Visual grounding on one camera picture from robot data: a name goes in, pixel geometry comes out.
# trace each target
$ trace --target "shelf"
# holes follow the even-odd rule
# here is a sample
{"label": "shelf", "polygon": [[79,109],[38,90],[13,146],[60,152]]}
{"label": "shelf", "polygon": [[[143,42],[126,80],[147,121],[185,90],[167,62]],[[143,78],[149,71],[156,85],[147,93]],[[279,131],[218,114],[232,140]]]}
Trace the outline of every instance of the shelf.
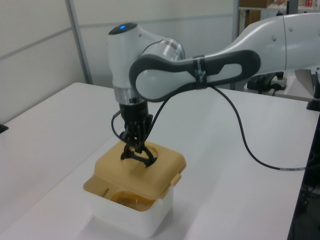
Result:
{"label": "shelf", "polygon": [[[275,5],[275,4],[271,4],[270,6],[268,6],[267,8],[264,7],[245,7],[245,6],[241,6],[239,7],[240,10],[271,10],[271,11],[286,11],[287,9],[287,5],[285,5],[284,3],[281,5]],[[298,12],[299,13],[303,13],[303,12],[307,12],[307,13],[320,13],[320,9],[319,8],[314,8],[312,6],[298,6]]]}

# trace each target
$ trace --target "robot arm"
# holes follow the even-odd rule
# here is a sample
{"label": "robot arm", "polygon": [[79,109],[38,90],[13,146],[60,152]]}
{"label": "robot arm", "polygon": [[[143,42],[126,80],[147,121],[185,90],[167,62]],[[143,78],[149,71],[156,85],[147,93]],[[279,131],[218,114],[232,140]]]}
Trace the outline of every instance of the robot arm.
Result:
{"label": "robot arm", "polygon": [[147,47],[130,68],[130,83],[144,99],[159,102],[175,91],[206,88],[207,84],[234,83],[290,69],[317,71],[319,23],[318,13],[269,18],[248,26],[222,51],[179,61],[165,59]]}
{"label": "robot arm", "polygon": [[184,91],[265,73],[318,71],[319,23],[320,13],[269,18],[248,26],[225,49],[188,59],[184,59],[182,46],[171,38],[152,34],[135,23],[115,27],[108,34],[107,45],[115,98],[124,119],[120,138],[136,152],[145,151],[144,142],[152,128],[147,101],[160,102]]}

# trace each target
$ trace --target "yellow lid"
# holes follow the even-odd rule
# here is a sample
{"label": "yellow lid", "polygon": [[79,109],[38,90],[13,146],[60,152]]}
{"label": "yellow lid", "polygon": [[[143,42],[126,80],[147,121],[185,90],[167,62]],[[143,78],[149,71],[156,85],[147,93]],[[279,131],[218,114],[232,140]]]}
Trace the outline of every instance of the yellow lid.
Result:
{"label": "yellow lid", "polygon": [[132,158],[121,160],[125,143],[120,141],[95,163],[94,175],[147,199],[162,199],[181,178],[186,161],[166,147],[151,142],[145,145],[157,157],[151,166]]}

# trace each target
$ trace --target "white plastic box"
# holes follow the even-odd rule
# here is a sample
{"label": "white plastic box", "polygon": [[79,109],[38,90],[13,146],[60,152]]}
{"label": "white plastic box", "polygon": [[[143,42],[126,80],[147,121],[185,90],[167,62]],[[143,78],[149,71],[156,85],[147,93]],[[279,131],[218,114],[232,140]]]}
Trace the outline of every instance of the white plastic box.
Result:
{"label": "white plastic box", "polygon": [[186,161],[178,152],[146,142],[157,157],[146,167],[132,158],[121,160],[124,146],[123,142],[117,143],[95,163],[94,174],[83,190],[96,217],[150,237],[173,205],[174,186]]}

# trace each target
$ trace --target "table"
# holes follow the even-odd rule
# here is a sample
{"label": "table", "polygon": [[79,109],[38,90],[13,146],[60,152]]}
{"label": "table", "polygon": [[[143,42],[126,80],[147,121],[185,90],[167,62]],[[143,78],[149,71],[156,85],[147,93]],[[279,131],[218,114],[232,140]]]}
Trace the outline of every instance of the table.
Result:
{"label": "table", "polygon": [[[294,70],[288,70],[284,72],[284,76],[286,77],[286,88],[285,90],[278,90],[275,92],[275,97],[287,98],[287,99],[295,99],[300,101],[310,102],[314,97],[310,94],[310,92],[303,86],[303,84],[297,79]],[[258,91],[248,89],[247,84],[243,87],[243,91],[247,93],[255,93]],[[274,93],[274,89],[270,89],[269,91],[263,91],[263,95],[272,96]]]}
{"label": "table", "polygon": [[113,136],[110,119],[118,104],[108,93],[76,83],[5,124],[0,233]]}
{"label": "table", "polygon": [[[247,143],[258,159],[279,167],[306,165],[318,112],[306,110],[303,101],[222,91],[237,107]],[[118,108],[111,100],[112,89],[77,83],[60,95],[63,92],[73,93],[63,101],[65,104],[84,96],[87,102],[81,113],[64,112],[66,128],[72,127],[68,119],[89,114],[92,120],[100,119],[94,129],[101,131],[92,133],[86,143],[95,138],[105,142],[87,149],[92,154],[82,155],[79,165],[70,173],[64,172],[65,177],[53,188],[48,187],[47,193],[0,235],[0,240],[140,239],[93,217],[82,190],[96,160],[118,141],[105,132],[110,130],[105,117]],[[104,98],[111,103],[101,102]],[[159,106],[150,103],[149,111],[155,113]],[[58,107],[51,112],[62,114]],[[187,162],[174,188],[173,208],[152,239],[287,239],[304,172],[277,171],[257,164],[244,148],[235,113],[215,91],[190,91],[173,97],[149,140],[181,152]],[[70,147],[70,153],[72,150],[79,156],[82,149],[72,149],[73,144],[78,145],[77,140],[61,141],[66,149]],[[68,158],[66,154],[60,167],[51,172],[64,168]]]}

